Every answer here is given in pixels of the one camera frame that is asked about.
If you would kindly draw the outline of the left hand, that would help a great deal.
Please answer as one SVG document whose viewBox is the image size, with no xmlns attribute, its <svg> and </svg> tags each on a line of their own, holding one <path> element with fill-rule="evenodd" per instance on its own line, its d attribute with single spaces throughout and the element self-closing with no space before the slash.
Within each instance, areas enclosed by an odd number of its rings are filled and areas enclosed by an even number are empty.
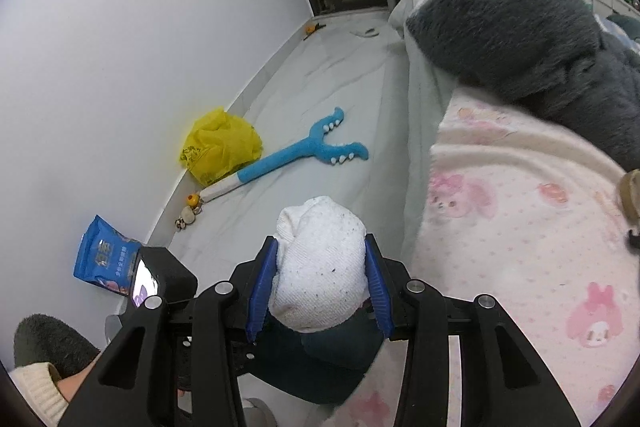
<svg viewBox="0 0 640 427">
<path fill-rule="evenodd" d="M 97 355 L 82 371 L 56 382 L 55 386 L 58 388 L 58 392 L 67 403 L 70 403 L 70 401 L 74 399 L 79 388 L 91 373 L 93 367 L 96 366 L 96 362 L 99 361 L 100 356 L 101 355 Z"/>
</svg>

